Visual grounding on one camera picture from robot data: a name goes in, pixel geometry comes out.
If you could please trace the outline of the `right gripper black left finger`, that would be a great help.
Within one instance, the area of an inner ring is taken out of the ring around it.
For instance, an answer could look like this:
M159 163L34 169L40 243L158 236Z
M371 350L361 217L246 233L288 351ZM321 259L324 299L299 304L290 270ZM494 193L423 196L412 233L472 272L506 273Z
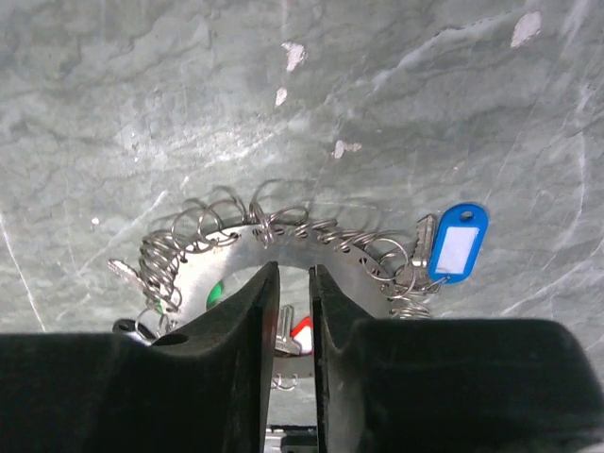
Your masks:
M153 344L121 334L5 335L5 452L260 452L279 301L265 264Z

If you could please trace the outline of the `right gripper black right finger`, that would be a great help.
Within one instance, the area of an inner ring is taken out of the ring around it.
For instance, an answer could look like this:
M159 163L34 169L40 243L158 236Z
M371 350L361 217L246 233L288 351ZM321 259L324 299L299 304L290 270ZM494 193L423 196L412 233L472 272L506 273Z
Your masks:
M310 270L322 452L577 452L603 393L577 339L539 319L377 319Z

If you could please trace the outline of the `round metal keyring disc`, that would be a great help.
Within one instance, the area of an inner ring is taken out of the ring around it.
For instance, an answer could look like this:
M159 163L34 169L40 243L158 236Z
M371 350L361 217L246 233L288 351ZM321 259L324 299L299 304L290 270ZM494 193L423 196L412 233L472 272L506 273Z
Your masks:
M325 266L341 290L376 317L429 319L432 289L425 260L412 262L403 234L389 229L345 229L335 217L312 216L307 204L265 210L228 192L210 202L189 198L158 221L140 245L139 280L145 316L158 336L206 312L212 289L227 277L275 261L301 270Z

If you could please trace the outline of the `blue key tag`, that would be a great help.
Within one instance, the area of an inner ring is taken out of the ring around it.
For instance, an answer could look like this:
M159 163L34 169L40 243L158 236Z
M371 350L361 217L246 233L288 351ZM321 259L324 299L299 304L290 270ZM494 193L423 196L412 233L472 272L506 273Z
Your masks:
M440 218L428 261L428 277L438 284L458 284L469 278L489 226L485 208L461 203Z

